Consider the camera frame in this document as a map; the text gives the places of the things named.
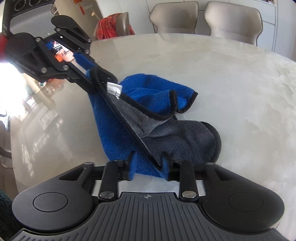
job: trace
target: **black gripper pad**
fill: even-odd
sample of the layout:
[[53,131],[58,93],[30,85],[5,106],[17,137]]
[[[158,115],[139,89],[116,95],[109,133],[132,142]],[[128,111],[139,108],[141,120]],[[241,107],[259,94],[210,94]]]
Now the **black gripper pad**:
[[13,241],[287,241],[275,229],[242,235],[208,221],[198,205],[179,201],[173,193],[122,193],[98,205],[82,225],[56,235],[20,231]]

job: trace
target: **silver pivot bolt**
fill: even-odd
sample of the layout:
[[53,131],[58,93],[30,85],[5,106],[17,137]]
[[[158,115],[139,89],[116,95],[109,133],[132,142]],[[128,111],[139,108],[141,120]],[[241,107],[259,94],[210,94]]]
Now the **silver pivot bolt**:
[[182,193],[182,196],[185,198],[195,198],[196,193],[194,191],[185,191]]
[[45,74],[45,73],[47,72],[47,68],[44,68],[44,67],[43,67],[43,68],[41,69],[41,72]]
[[100,197],[104,199],[111,199],[114,197],[114,193],[111,191],[105,191],[100,193]]

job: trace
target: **towel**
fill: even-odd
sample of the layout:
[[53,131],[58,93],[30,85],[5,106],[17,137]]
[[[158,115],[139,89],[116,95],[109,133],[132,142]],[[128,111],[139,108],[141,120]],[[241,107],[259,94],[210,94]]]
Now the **towel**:
[[94,67],[86,75],[98,89],[89,99],[109,160],[125,160],[135,151],[136,173],[161,178],[163,151],[173,160],[188,160],[194,166],[217,160],[218,132],[208,123],[175,116],[191,107],[197,96],[193,89],[146,74],[126,77],[117,85],[117,80],[104,79],[102,70]]

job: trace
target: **marble table top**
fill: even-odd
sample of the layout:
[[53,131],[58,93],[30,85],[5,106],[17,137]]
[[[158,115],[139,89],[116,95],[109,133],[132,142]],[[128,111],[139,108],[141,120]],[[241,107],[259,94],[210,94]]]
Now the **marble table top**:
[[[178,119],[205,121],[218,130],[222,151],[217,164],[280,195],[285,213],[277,230],[296,239],[295,62],[253,45],[187,34],[96,41],[91,56],[119,80],[155,74],[198,92]],[[34,93],[37,101],[30,113],[24,119],[12,118],[19,191],[86,161],[107,161],[87,94],[67,81],[59,85],[51,94]],[[177,183],[157,178],[137,175],[136,180],[122,182],[121,190],[178,189]]]

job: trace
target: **beige chair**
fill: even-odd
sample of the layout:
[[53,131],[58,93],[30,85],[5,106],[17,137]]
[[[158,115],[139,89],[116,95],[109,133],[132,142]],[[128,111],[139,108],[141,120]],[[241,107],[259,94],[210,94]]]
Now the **beige chair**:
[[124,12],[118,15],[118,17],[116,18],[115,27],[116,27],[117,36],[131,35],[128,12]]
[[156,33],[194,34],[198,15],[198,3],[159,3],[150,13],[150,21]]
[[0,121],[0,164],[3,165],[5,158],[11,159],[11,144],[10,144],[10,132],[5,128],[5,125]]
[[211,36],[253,45],[257,45],[263,29],[261,14],[256,8],[224,2],[209,2],[205,21],[211,29]]

